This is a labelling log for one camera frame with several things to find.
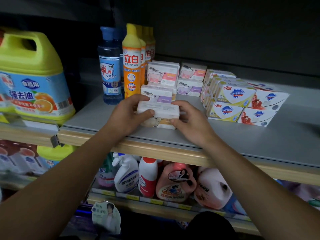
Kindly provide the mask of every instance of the white and red bottle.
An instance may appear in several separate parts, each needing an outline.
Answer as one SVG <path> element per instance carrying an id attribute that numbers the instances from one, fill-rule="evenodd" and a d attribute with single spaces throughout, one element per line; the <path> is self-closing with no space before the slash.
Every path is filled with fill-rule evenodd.
<path id="1" fill-rule="evenodd" d="M 139 164 L 139 190 L 145 197 L 153 197 L 156 191 L 158 162 L 154 158 L 142 157 Z"/>

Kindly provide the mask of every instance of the left arm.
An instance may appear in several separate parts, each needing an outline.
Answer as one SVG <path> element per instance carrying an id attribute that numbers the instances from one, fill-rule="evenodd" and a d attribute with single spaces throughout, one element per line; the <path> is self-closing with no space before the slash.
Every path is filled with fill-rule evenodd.
<path id="1" fill-rule="evenodd" d="M 56 239 L 85 197 L 106 155 L 153 110 L 134 114 L 144 95 L 133 95 L 114 109 L 106 125 L 74 153 L 0 205 L 2 239 Z"/>

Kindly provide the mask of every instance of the white spray bottle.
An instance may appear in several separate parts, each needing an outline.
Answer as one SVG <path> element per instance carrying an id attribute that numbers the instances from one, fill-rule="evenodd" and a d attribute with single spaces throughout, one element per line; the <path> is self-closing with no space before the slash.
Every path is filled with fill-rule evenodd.
<path id="1" fill-rule="evenodd" d="M 121 162 L 121 167 L 114 177 L 115 188 L 120 193 L 129 193 L 135 189 L 139 182 L 138 162 L 129 154 L 114 152 L 113 157 L 112 165 L 114 167 Z"/>

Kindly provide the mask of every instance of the transparent blue bottle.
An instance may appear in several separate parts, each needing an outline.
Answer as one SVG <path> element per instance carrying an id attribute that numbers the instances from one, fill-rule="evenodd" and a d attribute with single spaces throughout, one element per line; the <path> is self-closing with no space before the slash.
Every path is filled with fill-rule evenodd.
<path id="1" fill-rule="evenodd" d="M 125 86 L 124 86 L 124 77 L 123 77 L 123 53 L 122 53 L 122 41 L 123 41 L 123 30 L 121 28 L 114 28 L 113 32 L 113 41 L 116 46 L 120 49 L 120 63 L 121 66 L 121 91 L 123 97 L 125 96 Z"/>
<path id="2" fill-rule="evenodd" d="M 117 105 L 123 100 L 121 92 L 120 49 L 113 41 L 114 28 L 100 27 L 103 42 L 98 46 L 100 70 L 103 86 L 103 101 L 109 105 Z"/>

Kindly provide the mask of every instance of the hand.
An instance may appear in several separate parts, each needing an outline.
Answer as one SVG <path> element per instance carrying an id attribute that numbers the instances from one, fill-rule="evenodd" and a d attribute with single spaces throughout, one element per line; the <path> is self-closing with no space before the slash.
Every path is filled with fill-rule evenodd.
<path id="1" fill-rule="evenodd" d="M 137 107 L 140 101 L 149 100 L 149 97 L 142 94 L 134 94 L 122 100 L 117 107 L 115 107 L 102 130 L 110 133 L 116 141 L 130 135 L 138 125 L 154 116 L 155 112 L 152 109 L 148 109 L 140 114 L 134 113 L 134 107 Z"/>
<path id="2" fill-rule="evenodd" d="M 187 101 L 177 100 L 171 104 L 178 105 L 180 111 L 186 112 L 180 119 L 172 119 L 171 124 L 176 127 L 192 143 L 205 148 L 210 143 L 219 139 L 210 126 L 207 117 Z"/>

